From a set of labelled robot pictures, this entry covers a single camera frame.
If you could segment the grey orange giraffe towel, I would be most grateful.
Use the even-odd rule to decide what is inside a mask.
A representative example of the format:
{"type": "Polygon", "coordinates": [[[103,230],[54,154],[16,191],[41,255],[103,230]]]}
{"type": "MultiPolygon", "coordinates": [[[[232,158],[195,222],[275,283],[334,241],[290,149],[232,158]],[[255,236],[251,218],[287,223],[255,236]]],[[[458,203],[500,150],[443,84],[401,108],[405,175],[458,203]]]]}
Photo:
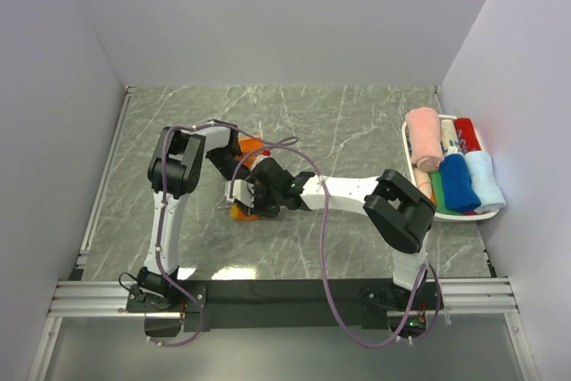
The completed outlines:
{"type": "MultiPolygon", "coordinates": [[[[254,149],[263,147],[263,143],[250,137],[244,137],[238,139],[238,145],[241,153],[235,155],[234,159],[238,162],[244,159],[243,167],[250,170],[256,162],[256,159],[260,156],[258,154],[247,156],[247,154],[254,149]]],[[[236,203],[234,203],[230,209],[230,216],[233,221],[253,221],[258,219],[256,215],[248,215],[245,210],[239,208],[236,203]]]]}

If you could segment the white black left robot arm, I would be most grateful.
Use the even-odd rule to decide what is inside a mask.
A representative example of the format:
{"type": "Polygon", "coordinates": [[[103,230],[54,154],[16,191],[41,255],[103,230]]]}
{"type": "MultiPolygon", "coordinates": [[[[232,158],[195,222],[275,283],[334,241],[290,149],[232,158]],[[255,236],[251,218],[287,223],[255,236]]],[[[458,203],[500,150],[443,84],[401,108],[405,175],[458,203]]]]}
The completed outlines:
{"type": "Polygon", "coordinates": [[[186,203],[198,186],[203,160],[211,160],[230,178],[241,153],[237,126],[224,121],[161,131],[147,169],[153,190],[151,243],[137,274],[139,289],[157,310],[173,309],[182,295],[176,286],[178,241],[186,203]]]}

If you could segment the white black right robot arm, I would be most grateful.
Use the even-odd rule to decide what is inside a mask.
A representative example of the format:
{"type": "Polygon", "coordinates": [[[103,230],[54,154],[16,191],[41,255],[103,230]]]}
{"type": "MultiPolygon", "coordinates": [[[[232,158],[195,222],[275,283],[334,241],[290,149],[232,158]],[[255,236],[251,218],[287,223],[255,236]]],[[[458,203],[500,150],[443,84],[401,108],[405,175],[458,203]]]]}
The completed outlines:
{"type": "Polygon", "coordinates": [[[426,263],[426,238],[435,206],[396,170],[376,178],[320,177],[312,171],[292,175],[273,158],[250,169],[253,184],[250,212],[276,217],[289,211],[346,211],[368,217],[393,249],[393,300],[403,309],[415,307],[424,297],[416,280],[426,263]]]}

